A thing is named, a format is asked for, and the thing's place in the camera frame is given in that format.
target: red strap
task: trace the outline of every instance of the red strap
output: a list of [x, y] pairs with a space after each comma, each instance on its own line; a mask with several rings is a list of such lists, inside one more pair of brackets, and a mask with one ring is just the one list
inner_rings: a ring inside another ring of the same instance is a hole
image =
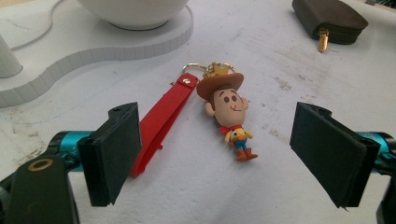
[[155, 151], [163, 148], [161, 142], [189, 99], [197, 81], [198, 78], [189, 73], [181, 75], [177, 83], [140, 121], [142, 149], [132, 167], [132, 176], [137, 177], [142, 174]]

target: toy figure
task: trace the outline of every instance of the toy figure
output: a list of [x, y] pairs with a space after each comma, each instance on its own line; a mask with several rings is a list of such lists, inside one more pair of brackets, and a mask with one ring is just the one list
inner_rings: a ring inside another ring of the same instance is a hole
[[246, 146], [248, 138], [253, 135], [242, 128], [245, 121], [248, 100], [236, 92], [242, 85], [244, 76], [240, 73], [228, 74], [230, 65], [220, 66], [212, 63], [212, 70], [204, 74], [204, 79], [197, 85], [197, 93], [206, 100], [206, 114], [214, 117], [221, 125], [220, 132], [225, 134], [225, 142], [235, 148], [237, 161], [257, 158]]

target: white table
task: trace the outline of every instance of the white table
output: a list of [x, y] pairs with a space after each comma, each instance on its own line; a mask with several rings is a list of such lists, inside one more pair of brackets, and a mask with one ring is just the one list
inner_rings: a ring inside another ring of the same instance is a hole
[[[194, 93], [163, 150], [145, 173], [126, 181], [114, 206], [91, 207], [83, 174], [69, 175], [81, 222], [376, 223], [387, 176], [370, 176], [360, 207], [337, 209], [289, 146], [299, 101], [330, 109], [353, 131], [396, 136], [396, 14], [346, 3], [370, 25], [357, 43], [330, 44], [319, 53], [291, 1], [191, 0], [193, 33], [181, 48], [145, 60], [91, 63], [37, 99], [1, 108], [0, 178], [43, 152], [57, 132], [96, 130], [116, 105], [138, 102], [143, 118], [185, 64], [225, 62], [246, 76], [239, 93], [250, 101], [245, 126], [254, 138], [248, 144], [260, 157], [235, 162]], [[70, 7], [73, 13], [60, 13]], [[34, 64], [55, 45], [62, 50], [63, 38], [87, 30], [67, 24], [74, 16], [92, 26], [99, 21], [75, 0], [65, 0], [54, 10], [52, 29], [33, 44], [43, 49], [31, 55], [17, 49], [17, 57]]]

